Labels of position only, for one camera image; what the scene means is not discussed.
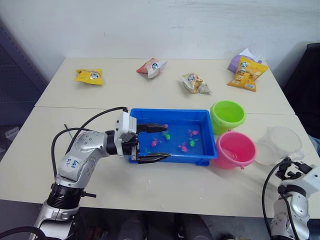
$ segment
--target floor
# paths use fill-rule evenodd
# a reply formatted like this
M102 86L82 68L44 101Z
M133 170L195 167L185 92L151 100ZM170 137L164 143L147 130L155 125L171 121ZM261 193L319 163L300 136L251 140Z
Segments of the floor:
M40 211L41 204L17 201L0 200L0 232L21 226L32 226ZM113 226L137 211L81 208L81 213L87 221L87 225ZM151 240L173 240L166 235L173 228L173 213L144 212L148 215L149 226L156 229L156 235L149 237ZM202 215L201 218L207 225L214 240L218 240L223 234L230 233L236 237L247 237L251 240L269 240L268 232L263 218L212 216ZM312 219L308 223L310 240L320 240L320 220ZM25 240L27 233L18 233L8 236L5 240Z

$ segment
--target snack bag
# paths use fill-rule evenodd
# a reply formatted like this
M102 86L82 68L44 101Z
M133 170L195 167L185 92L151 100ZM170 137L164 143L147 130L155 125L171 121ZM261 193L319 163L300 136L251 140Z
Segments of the snack bag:
M180 78L186 89L192 94L205 94L211 92L208 85L194 72L181 75Z
M168 61L159 61L155 58L151 58L142 67L136 70L136 72L148 74L148 79L152 79L160 73L160 71L166 66L167 62Z
M84 82L87 84L95 84L95 85L103 85L104 81L101 78L102 69L77 69L75 70L77 76L75 78L76 81Z
M267 69L267 66L241 56L234 80L230 81L228 85L255 92L257 90L255 81Z

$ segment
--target green bucket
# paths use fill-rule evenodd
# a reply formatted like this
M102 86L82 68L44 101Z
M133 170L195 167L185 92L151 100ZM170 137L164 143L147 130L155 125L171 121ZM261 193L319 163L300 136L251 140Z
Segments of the green bucket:
M213 132L221 135L229 129L243 124L246 113L242 106L233 101L218 101L210 109Z

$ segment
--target cable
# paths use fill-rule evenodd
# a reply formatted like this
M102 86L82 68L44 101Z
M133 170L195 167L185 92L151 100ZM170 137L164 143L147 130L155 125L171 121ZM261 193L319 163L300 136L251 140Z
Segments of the cable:
M110 109L108 109L108 110L102 111L102 112L98 113L97 115L91 117L91 118L90 118L88 121L86 121L80 128L84 128L84 127L87 126L90 122L92 122L94 119L96 119L97 117L100 117L100 116L103 115L103 114L107 114L107 113L110 113L110 112L112 112L112 111L121 110L121 109L122 109L123 111L125 111L125 112L128 112L128 108L127 108L127 107L124 107L124 106L118 106L118 107L110 108ZM68 147L68 149L66 150L65 154L67 154L67 153L70 151L70 149L71 149L72 145L74 144L76 138L78 137L80 131L81 131L81 130L78 130L78 131L75 133L75 135L73 136L72 141L70 142L69 147Z
M65 129L69 129L66 124L63 124L63 125L64 125Z
M288 215L289 215L289 221L290 221L290 224L291 224L291 227L292 227L292 231L293 231L295 240L299 240L299 236L298 236L298 233L297 233L296 228L295 228L294 220L292 219L292 214L291 214L291 209L290 209L290 205L289 205L288 199L284 196L283 193L280 193L280 196L285 201L286 210L287 210Z
M267 188L267 184L269 182L269 179L271 178L272 174L274 173L274 171L277 169L277 167L279 167L280 165L282 164L288 164L288 162L279 162L278 164L276 164L272 170L269 172L268 176L266 177L265 179L265 182L263 184L263 188L262 188L262 212L263 212L263 219L264 219L264 222L265 222L265 226L266 226L266 229L268 230L268 233L269 233L269 236L270 238L272 237L271 236L271 229L270 229L270 226L268 224L268 219L267 219L267 214L266 214L266 206L265 206L265 194L266 194L266 188Z
M41 229L34 226L21 226L21 227L12 228L8 231L1 232L0 239L10 236L12 234L18 234L18 233L32 233L32 234L35 234L37 236L37 239L39 240L48 240L48 239L60 240L54 237L46 237L46 235Z
M87 232L88 232L87 221L86 221L84 215L82 214L81 209L79 209L78 214L79 214L79 216L80 216L80 218L81 218L81 220L82 220L82 223L83 223L83 227L82 227L83 235L80 236L79 239L80 239L80 240L81 240L81 239L86 239L86 237L87 237Z
M92 130L87 129L87 128L72 127L72 128L68 128L68 129L62 130L57 135L55 135L55 137L52 140L52 144L51 144L51 160L52 160L52 168L53 168L54 178L56 178L56 175L57 175L57 166L56 166L56 157L55 157L56 141L57 141L58 137L60 137L60 135L66 133L66 132L69 132L69 131L73 131L73 130L78 130L79 132L81 132L81 131L92 131Z

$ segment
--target handwritten label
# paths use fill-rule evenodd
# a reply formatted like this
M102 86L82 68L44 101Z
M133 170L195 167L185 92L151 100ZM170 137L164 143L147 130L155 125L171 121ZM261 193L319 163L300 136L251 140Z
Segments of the handwritten label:
M79 162L77 160L72 160L71 158L68 158L66 161L65 161L65 164L67 167L71 167L72 169L75 169L77 164Z

